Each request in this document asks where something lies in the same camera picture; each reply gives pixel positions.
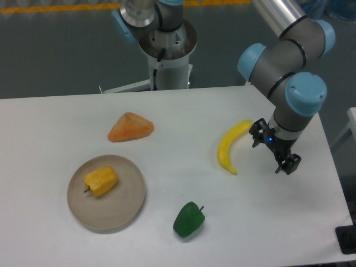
yellow banana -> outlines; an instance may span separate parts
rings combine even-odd
[[[227,169],[232,174],[238,174],[236,169],[231,165],[229,150],[231,144],[240,136],[247,133],[252,126],[252,120],[244,120],[232,127],[226,135],[221,139],[217,149],[217,160],[221,167]]]

yellow bell pepper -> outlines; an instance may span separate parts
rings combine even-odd
[[[108,192],[117,180],[117,173],[110,166],[99,168],[84,176],[85,185],[95,196]]]

green bell pepper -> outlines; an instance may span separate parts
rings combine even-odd
[[[204,214],[194,202],[189,202],[180,210],[173,224],[173,229],[179,236],[185,238],[197,230],[205,220]]]

beige plate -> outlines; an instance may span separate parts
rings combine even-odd
[[[107,193],[96,197],[86,189],[84,176],[104,166],[112,166],[118,182]],[[98,233],[111,233],[132,219],[145,198],[145,182],[139,168],[130,160],[105,155],[84,163],[68,186],[68,206],[84,226]]]

toy bread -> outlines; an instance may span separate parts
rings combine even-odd
[[[145,137],[153,129],[154,124],[149,120],[132,112],[127,112],[113,126],[107,138],[111,142],[124,142]]]

